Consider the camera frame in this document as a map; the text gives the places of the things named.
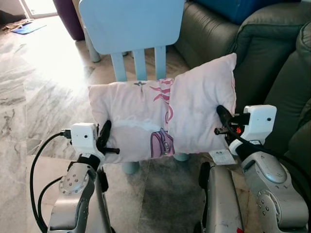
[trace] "white pillow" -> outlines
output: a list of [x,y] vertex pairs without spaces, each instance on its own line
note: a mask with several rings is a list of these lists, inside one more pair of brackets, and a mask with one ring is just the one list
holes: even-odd
[[105,163],[120,163],[226,148],[216,107],[232,114],[236,94],[236,54],[196,67],[174,79],[117,82],[89,87],[92,113],[100,129],[112,123]]

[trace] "blue mat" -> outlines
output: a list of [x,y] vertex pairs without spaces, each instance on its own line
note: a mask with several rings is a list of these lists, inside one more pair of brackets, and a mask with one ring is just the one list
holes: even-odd
[[43,28],[45,26],[46,26],[46,24],[34,21],[32,23],[28,23],[28,24],[22,26],[19,29],[15,29],[12,32],[18,33],[18,34],[28,34],[28,33],[34,32],[34,31],[36,31],[36,30],[38,30],[40,28]]

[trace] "pillow tag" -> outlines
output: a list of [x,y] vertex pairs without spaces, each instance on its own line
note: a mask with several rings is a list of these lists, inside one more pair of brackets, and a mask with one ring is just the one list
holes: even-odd
[[209,152],[216,165],[236,164],[229,150],[213,150]]

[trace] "cable connector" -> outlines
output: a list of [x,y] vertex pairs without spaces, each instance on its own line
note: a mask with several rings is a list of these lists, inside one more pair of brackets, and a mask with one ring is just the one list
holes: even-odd
[[71,139],[71,131],[70,129],[62,129],[61,135],[67,139]]

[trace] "chair backrest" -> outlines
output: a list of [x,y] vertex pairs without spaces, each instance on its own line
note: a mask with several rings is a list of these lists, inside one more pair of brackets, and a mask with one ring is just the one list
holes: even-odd
[[111,54],[126,81],[122,52],[133,51],[137,80],[147,80],[144,49],[155,48],[157,79],[166,77],[166,45],[179,37],[185,0],[81,0],[80,14],[95,50]]

